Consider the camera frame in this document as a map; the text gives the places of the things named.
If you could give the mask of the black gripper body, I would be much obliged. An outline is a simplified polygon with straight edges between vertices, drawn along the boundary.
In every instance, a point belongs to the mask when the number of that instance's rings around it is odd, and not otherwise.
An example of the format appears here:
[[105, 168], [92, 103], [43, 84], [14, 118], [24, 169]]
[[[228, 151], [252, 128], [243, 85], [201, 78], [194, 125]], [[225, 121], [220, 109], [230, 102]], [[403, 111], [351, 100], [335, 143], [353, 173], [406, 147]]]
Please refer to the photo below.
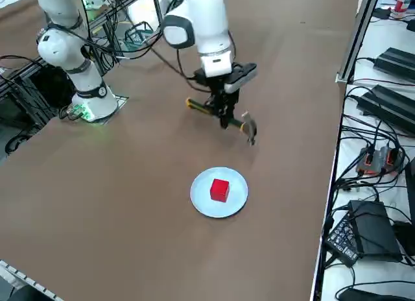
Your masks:
[[225, 94], [225, 84], [230, 84], [232, 80], [236, 80], [236, 72], [228, 73], [226, 75], [221, 75], [217, 77], [206, 77], [203, 69], [197, 69], [194, 72], [194, 80], [197, 84], [202, 85], [204, 87], [208, 87], [211, 90], [212, 94]]

